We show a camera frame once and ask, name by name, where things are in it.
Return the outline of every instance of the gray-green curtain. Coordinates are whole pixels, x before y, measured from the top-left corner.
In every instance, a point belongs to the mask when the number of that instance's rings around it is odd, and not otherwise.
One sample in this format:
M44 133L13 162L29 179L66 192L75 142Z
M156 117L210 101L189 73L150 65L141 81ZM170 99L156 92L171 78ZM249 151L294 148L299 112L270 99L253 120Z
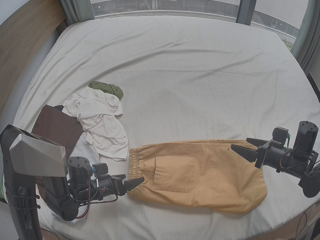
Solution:
M291 53L307 75L316 58L320 42L320 0L309 0L298 37Z
M66 13L66 25L94 20L90 0L60 0Z

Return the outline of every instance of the bed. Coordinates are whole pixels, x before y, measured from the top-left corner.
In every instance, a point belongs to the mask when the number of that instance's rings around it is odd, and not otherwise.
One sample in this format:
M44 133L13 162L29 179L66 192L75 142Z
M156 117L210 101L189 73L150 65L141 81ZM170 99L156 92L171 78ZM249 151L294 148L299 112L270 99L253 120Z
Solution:
M97 80L120 86L129 148L195 139L270 139L273 128L320 125L320 104L285 44L270 31L215 19L139 16L67 27L34 75L14 126L31 131L41 108L56 106ZM314 150L320 150L318 138ZM129 156L100 157L110 174ZM70 239L248 239L278 228L319 200L299 179L263 168L265 200L248 214L142 202L123 196L63 221L42 199L41 226Z

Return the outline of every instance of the patch pocket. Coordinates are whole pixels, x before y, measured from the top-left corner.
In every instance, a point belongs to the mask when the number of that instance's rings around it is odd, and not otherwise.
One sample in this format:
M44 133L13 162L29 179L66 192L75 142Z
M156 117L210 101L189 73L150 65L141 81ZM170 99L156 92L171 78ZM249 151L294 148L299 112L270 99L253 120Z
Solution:
M195 162L188 156L156 156L153 190L189 192L195 187Z

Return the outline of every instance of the tan shorts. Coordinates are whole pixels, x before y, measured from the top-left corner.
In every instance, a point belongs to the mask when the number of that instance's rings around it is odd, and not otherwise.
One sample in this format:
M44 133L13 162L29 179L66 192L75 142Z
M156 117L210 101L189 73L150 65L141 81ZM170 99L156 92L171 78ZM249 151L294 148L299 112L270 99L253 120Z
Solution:
M181 206L248 213L267 195L262 169L231 150L244 140L194 140L130 149L129 179L144 182L128 195Z

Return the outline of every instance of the wooden headboard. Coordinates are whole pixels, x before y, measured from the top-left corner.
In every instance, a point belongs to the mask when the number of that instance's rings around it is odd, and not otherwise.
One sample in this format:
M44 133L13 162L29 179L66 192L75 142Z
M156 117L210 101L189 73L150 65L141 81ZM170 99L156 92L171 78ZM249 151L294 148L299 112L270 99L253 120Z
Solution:
M65 18L60 0L30 0L0 25L0 115L22 70Z

